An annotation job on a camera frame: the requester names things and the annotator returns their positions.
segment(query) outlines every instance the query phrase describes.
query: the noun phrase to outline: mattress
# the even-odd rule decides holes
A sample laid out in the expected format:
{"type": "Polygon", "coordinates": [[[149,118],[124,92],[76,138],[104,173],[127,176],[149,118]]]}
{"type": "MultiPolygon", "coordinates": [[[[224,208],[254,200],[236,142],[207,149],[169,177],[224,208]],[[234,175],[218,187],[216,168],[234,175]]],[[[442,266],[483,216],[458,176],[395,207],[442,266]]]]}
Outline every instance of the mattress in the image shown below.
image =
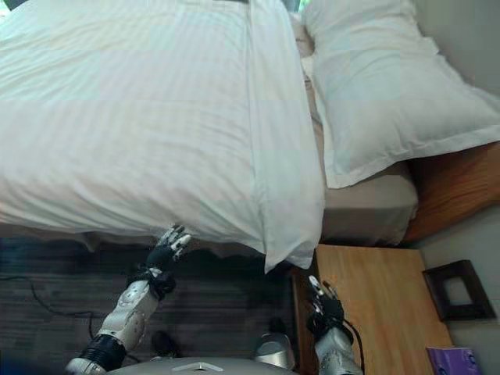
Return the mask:
{"type": "MultiPolygon", "coordinates": [[[[293,16],[291,26],[295,35],[297,50],[301,57],[313,53],[314,47],[305,28],[293,16]]],[[[323,153],[323,129],[317,115],[313,88],[304,74],[304,85],[309,100],[312,127],[316,136],[319,161],[323,153]]],[[[323,214],[323,242],[350,245],[395,245],[404,236],[408,222],[417,207],[416,189],[412,183],[406,164],[397,163],[355,186],[343,189],[325,187],[326,207],[323,214]]],[[[99,230],[85,230],[68,233],[0,223],[0,237],[31,236],[44,240],[70,239],[81,241],[90,250],[102,241],[115,243],[138,243],[152,245],[155,239],[147,234],[110,234],[99,230]]],[[[195,240],[190,248],[210,248],[220,256],[241,254],[257,255],[251,247],[241,244],[219,244],[213,241],[195,240]]]]}

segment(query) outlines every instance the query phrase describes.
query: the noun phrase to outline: purple box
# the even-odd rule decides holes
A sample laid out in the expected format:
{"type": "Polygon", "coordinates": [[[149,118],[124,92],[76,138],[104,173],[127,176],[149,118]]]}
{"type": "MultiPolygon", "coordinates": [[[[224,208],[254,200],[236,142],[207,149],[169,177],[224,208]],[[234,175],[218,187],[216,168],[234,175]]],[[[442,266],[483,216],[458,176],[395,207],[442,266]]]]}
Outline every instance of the purple box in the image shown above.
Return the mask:
{"type": "Polygon", "coordinates": [[[436,375],[481,375],[470,348],[427,348],[436,375]]]}

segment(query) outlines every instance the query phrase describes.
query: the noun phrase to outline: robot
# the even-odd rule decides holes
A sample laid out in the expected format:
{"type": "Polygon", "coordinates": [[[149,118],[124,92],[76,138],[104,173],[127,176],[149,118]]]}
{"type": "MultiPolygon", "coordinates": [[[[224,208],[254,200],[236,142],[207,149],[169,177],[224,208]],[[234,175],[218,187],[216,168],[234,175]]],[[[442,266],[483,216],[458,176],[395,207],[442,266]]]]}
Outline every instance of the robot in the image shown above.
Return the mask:
{"type": "MultiPolygon", "coordinates": [[[[169,264],[177,261],[191,240],[182,226],[174,225],[158,241],[146,263],[137,267],[127,281],[115,309],[105,318],[100,330],[78,358],[66,366],[68,375],[182,375],[204,371],[206,375],[291,375],[295,360],[286,334],[264,334],[254,359],[166,358],[121,367],[141,340],[149,317],[159,302],[175,288],[169,264]]],[[[315,277],[309,282],[314,312],[307,327],[316,339],[316,354],[321,375],[363,375],[355,363],[351,331],[344,325],[344,310],[337,294],[315,277]]]]}

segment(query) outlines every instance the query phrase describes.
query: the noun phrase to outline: white pillow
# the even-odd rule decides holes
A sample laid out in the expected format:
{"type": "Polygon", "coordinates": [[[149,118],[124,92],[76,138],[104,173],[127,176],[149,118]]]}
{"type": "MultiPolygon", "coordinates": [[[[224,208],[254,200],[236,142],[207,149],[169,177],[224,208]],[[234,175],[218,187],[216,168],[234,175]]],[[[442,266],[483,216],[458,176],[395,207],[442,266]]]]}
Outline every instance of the white pillow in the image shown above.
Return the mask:
{"type": "Polygon", "coordinates": [[[303,13],[329,188],[500,139],[500,99],[465,84],[414,14],[406,0],[312,0],[303,13]]]}

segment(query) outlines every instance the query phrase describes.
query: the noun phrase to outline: picture frame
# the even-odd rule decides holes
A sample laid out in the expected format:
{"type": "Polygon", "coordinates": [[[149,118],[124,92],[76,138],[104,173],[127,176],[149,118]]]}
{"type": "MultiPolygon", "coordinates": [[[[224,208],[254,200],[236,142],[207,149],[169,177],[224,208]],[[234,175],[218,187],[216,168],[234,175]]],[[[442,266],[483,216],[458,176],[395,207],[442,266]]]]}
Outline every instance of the picture frame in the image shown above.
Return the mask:
{"type": "Polygon", "coordinates": [[[459,260],[424,270],[422,273],[441,320],[494,319],[496,317],[470,260],[459,260]],[[457,277],[465,285],[471,303],[454,305],[451,302],[445,283],[457,277]]]}

